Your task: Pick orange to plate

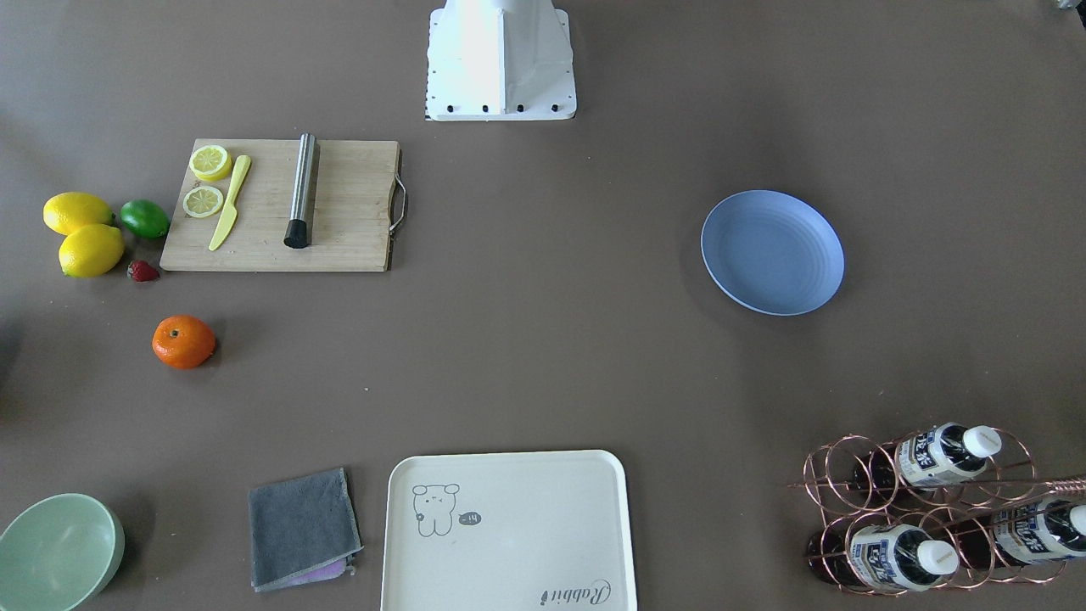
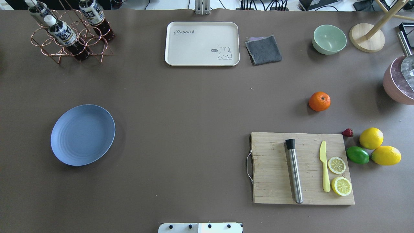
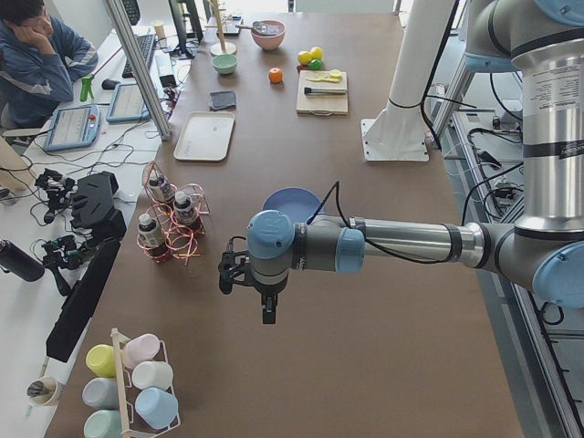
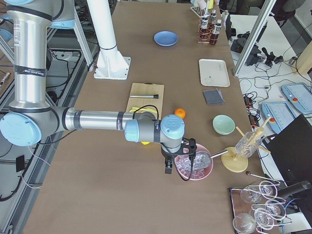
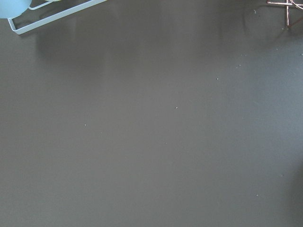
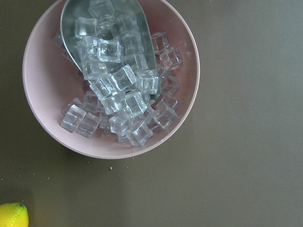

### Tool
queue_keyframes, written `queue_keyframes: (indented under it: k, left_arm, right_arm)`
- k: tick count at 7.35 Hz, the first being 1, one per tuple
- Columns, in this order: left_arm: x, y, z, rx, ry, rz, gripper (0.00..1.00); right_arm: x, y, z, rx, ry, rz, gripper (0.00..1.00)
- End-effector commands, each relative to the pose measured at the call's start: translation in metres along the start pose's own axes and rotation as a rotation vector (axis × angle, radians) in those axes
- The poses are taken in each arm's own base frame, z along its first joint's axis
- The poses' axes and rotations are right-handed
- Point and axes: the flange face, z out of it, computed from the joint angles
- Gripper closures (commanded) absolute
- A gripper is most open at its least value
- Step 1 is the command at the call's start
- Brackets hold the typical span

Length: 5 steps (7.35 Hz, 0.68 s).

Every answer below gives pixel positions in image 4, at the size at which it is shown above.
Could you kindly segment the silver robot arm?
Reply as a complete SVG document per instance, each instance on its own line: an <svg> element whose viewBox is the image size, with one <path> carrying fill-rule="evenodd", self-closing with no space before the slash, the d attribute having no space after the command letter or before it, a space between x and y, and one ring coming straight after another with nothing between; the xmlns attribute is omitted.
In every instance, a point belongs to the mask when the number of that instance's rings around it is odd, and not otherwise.
<svg viewBox="0 0 312 234"><path fill-rule="evenodd" d="M0 121L2 135L17 146L39 143L64 130L105 129L125 132L133 142L161 144L165 172L185 146L184 122L176 115L159 120L152 113L84 111L53 107L45 99L47 29L72 29L72 0L9 0L14 22L15 98Z"/></svg>

